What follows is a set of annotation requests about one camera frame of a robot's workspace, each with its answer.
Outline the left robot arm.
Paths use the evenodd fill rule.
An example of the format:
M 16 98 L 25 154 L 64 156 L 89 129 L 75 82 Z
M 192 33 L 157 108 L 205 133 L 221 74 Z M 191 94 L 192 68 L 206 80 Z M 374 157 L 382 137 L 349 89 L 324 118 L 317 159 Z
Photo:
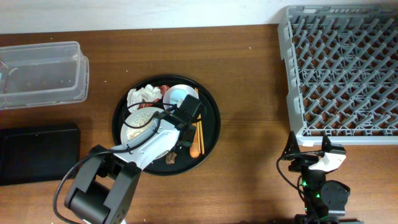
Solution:
M 190 147 L 199 99 L 188 95 L 180 106 L 154 112 L 138 136 L 107 149 L 97 145 L 66 174 L 75 175 L 64 205 L 85 223 L 122 223 L 131 206 L 141 172 L 161 155 Z

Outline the white plate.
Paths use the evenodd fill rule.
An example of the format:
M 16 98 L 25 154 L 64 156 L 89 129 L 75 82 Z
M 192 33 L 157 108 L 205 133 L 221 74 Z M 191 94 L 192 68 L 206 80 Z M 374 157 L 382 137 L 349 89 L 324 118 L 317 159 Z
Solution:
M 116 154 L 124 162 L 141 164 L 165 156 L 176 143 L 178 132 L 165 120 L 163 109 L 148 107 L 130 114 L 122 125 L 120 137 L 126 153 Z

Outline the rice pile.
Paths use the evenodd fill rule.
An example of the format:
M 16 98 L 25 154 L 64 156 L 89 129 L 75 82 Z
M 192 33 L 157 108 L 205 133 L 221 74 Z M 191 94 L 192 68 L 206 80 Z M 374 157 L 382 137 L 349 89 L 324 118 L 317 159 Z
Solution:
M 145 131 L 152 124 L 151 121 L 149 124 L 145 125 L 153 114 L 154 112 L 139 111 L 135 111 L 134 114 L 131 114 L 126 120 L 127 124 L 130 126 L 128 126 L 126 130 L 127 140 L 131 140 Z

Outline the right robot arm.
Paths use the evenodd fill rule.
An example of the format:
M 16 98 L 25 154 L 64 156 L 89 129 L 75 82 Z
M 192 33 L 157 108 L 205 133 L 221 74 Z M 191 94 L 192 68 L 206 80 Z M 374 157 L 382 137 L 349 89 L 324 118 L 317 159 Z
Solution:
M 326 175 L 337 170 L 345 159 L 345 148 L 340 144 L 333 144 L 326 136 L 322 139 L 320 150 L 302 152 L 295 133 L 289 133 L 276 168 L 304 202 L 305 213 L 297 214 L 294 223 L 339 223 L 345 216 L 345 205 L 351 189 L 341 182 L 326 179 Z M 300 174 L 295 184 L 282 173 L 280 161 L 290 161 L 288 170 Z

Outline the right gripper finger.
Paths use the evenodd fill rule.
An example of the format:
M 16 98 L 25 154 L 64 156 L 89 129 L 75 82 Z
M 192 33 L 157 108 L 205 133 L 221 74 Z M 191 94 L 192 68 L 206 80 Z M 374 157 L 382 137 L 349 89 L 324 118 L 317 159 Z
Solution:
M 293 131 L 289 133 L 287 144 L 282 152 L 281 158 L 285 161 L 291 161 L 300 155 L 300 148 L 296 135 Z
M 323 136 L 321 150 L 323 152 L 330 152 L 330 149 L 331 149 L 331 141 L 329 140 L 328 136 Z

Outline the red snack wrapper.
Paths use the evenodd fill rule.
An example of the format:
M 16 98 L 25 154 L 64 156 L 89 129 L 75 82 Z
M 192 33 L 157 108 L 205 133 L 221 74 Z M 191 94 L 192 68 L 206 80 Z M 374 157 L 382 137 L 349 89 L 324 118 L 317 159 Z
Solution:
M 145 87 L 137 91 L 137 100 L 142 101 L 142 104 L 138 105 L 138 109 L 150 107 L 153 103 L 160 101 L 165 93 L 169 90 L 168 85 L 152 86 L 147 84 Z

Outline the orange carrot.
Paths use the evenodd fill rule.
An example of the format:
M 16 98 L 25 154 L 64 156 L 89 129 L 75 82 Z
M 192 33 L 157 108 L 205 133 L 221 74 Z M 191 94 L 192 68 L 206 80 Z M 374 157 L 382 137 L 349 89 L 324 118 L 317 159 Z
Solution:
M 196 123 L 193 124 L 196 127 L 195 135 L 193 138 L 192 146 L 190 147 L 190 156 L 197 158 L 201 154 L 200 143 L 199 143 L 199 129 Z

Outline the white tissue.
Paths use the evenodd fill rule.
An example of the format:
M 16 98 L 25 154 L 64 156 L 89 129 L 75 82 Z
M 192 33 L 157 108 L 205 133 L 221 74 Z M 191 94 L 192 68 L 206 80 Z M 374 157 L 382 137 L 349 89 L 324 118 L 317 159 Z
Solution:
M 159 87 L 148 84 L 140 89 L 131 89 L 127 94 L 127 106 L 131 106 L 129 108 L 129 112 L 133 113 L 141 108 L 150 107 L 153 103 L 158 102 L 162 99 L 162 92 Z

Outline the brown food scrap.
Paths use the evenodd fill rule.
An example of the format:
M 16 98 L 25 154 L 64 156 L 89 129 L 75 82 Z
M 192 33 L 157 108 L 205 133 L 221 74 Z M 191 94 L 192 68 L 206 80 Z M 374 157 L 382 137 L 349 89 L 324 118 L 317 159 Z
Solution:
M 176 156 L 177 156 L 177 153 L 176 153 L 176 152 L 169 152 L 169 153 L 166 155 L 166 158 L 165 158 L 166 164 L 168 164 L 168 165 L 175 164 L 175 158 L 176 158 Z

